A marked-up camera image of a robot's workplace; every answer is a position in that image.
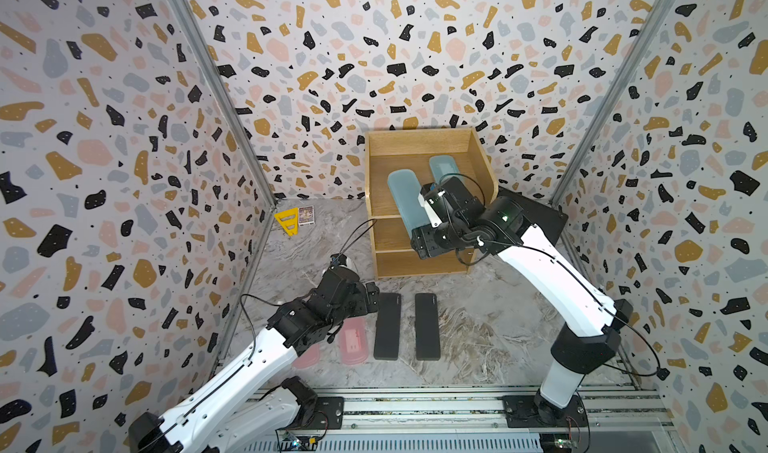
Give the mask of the black pencil case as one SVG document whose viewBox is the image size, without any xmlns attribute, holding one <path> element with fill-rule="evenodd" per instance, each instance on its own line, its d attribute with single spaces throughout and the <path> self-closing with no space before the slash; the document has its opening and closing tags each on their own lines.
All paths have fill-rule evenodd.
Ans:
<svg viewBox="0 0 768 453">
<path fill-rule="evenodd" d="M 373 356 L 376 360 L 396 361 L 399 357 L 402 297 L 381 293 L 376 320 Z"/>
<path fill-rule="evenodd" d="M 416 359 L 438 361 L 441 358 L 437 297 L 434 293 L 415 295 Z"/>
</svg>

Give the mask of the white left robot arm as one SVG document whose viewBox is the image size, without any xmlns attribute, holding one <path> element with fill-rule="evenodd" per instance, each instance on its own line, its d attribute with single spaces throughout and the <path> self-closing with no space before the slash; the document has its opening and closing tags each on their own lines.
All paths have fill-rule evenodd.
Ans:
<svg viewBox="0 0 768 453">
<path fill-rule="evenodd" d="M 196 393 L 129 427 L 133 452 L 231 452 L 320 415 L 317 394 L 294 376 L 258 401 L 252 395 L 313 345 L 332 340 L 345 320 L 379 309 L 379 287 L 346 265 L 330 265 L 317 287 L 277 307 L 253 341 Z"/>
</svg>

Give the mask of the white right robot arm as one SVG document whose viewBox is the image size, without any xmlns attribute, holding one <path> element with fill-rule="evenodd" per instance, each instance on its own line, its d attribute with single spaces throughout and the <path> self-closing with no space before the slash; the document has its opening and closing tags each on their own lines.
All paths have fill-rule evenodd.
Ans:
<svg viewBox="0 0 768 453">
<path fill-rule="evenodd" d="M 395 204 L 420 258 L 468 249 L 495 256 L 557 310 L 564 325 L 552 344 L 553 362 L 534 395 L 533 409 L 545 425 L 564 418 L 583 379 L 616 355 L 631 306 L 593 286 L 557 250 L 533 213 L 510 196 L 485 205 L 461 175 L 449 173 L 439 182 L 408 188 L 396 195 Z"/>
</svg>

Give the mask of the translucent blue pencil case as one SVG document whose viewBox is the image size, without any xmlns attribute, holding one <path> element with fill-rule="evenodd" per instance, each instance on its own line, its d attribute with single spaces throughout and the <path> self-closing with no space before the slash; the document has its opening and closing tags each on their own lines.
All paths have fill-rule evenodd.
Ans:
<svg viewBox="0 0 768 453">
<path fill-rule="evenodd" d="M 443 180 L 457 176 L 460 171 L 452 155 L 436 155 L 429 159 L 430 171 L 434 181 L 440 184 Z"/>
<path fill-rule="evenodd" d="M 387 185 L 409 238 L 412 238 L 415 229 L 431 224 L 424 206 L 419 201 L 421 184 L 413 170 L 400 169 L 391 172 Z"/>
</svg>

